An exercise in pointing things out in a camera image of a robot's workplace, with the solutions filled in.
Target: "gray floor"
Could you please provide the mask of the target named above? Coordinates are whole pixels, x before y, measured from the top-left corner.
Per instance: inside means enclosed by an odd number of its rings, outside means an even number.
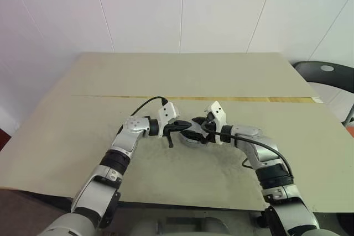
[[[32,236],[40,233],[62,211],[33,200],[15,191],[0,190],[0,235]],[[268,229],[254,226],[255,213],[242,211],[191,211],[180,209],[118,209],[112,224],[101,234],[128,235],[141,220],[159,220],[166,232],[191,231],[193,225],[176,225],[166,222],[166,217],[202,218],[215,217],[228,226],[232,235],[270,236]],[[339,226],[335,214],[316,214],[322,228],[341,236],[348,236]]]

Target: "table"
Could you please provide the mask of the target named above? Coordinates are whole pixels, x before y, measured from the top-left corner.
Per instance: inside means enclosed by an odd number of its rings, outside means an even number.
[[[316,94],[306,82],[277,54],[208,56],[83,54],[1,151],[0,186],[73,197],[101,160],[123,120],[143,102],[141,98],[157,94],[181,98],[173,102],[180,109],[180,119],[185,120],[203,116],[205,107],[217,98],[229,124],[260,127],[276,141],[312,211],[352,212],[353,139],[325,105],[312,101]],[[168,72],[179,57],[181,62],[190,62],[182,75],[185,78],[173,79],[181,76],[176,71],[160,75]],[[206,64],[200,67],[199,58],[205,57]],[[202,88],[204,83],[202,86],[198,82],[204,75],[190,74],[196,67],[208,73],[213,68],[209,63],[215,58],[221,65],[227,63],[228,69],[237,66],[240,70],[234,78],[222,72],[218,78],[206,77],[206,90]],[[150,68],[138,69],[133,75],[129,69],[144,59],[152,60],[142,64]],[[255,63],[263,71],[254,70]],[[114,75],[119,66],[129,71],[119,70]],[[256,74],[251,81],[249,73]],[[165,84],[169,77],[170,91]],[[248,98],[255,101],[246,102]],[[159,107],[159,101],[153,102],[139,115],[155,117]],[[181,145],[176,134],[173,140],[172,149],[166,139],[140,141],[120,188],[121,200],[264,209],[256,175],[241,166],[245,156],[239,150],[226,145],[191,149]]]

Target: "black chair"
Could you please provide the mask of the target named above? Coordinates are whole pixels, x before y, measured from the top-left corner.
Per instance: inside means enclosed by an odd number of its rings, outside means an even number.
[[[297,62],[293,66],[307,82],[330,85],[354,93],[354,69],[352,67],[321,61]],[[347,118],[342,122],[344,126],[352,121],[353,114],[354,104]]]

